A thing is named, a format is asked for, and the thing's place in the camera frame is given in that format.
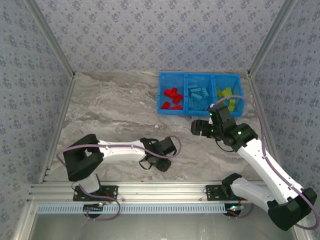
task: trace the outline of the marble tabletop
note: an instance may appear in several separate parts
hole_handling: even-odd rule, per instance
[[[171,159],[166,172],[154,167],[144,170],[134,161],[102,163],[95,172],[101,180],[220,181],[232,173],[261,180],[237,153],[222,151],[213,139],[192,135],[191,122],[196,118],[157,114],[158,75],[150,71],[77,73],[57,150],[87,134],[108,142],[143,137],[162,140],[175,135],[182,141],[182,150]],[[242,76],[241,81],[246,100],[253,101],[248,80]],[[236,121],[260,132],[257,115],[248,104]],[[57,159],[45,180],[68,180],[66,169]]]

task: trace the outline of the wall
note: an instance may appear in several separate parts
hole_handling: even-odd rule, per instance
[[[0,1],[0,239],[39,179],[69,79],[23,0]]]
[[[254,78],[283,168],[318,195],[319,26],[319,1],[299,1]],[[314,234],[320,239],[319,230]]]
[[[283,0],[37,0],[75,72],[246,70]]]

